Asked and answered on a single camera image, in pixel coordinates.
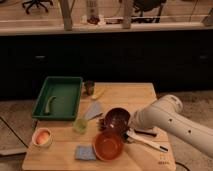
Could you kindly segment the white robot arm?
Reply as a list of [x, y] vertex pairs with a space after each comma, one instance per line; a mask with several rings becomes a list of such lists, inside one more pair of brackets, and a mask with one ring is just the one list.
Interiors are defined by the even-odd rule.
[[213, 129], [181, 115], [183, 104], [174, 95], [165, 95], [145, 108], [137, 110], [130, 125], [135, 129], [158, 127], [213, 158]]

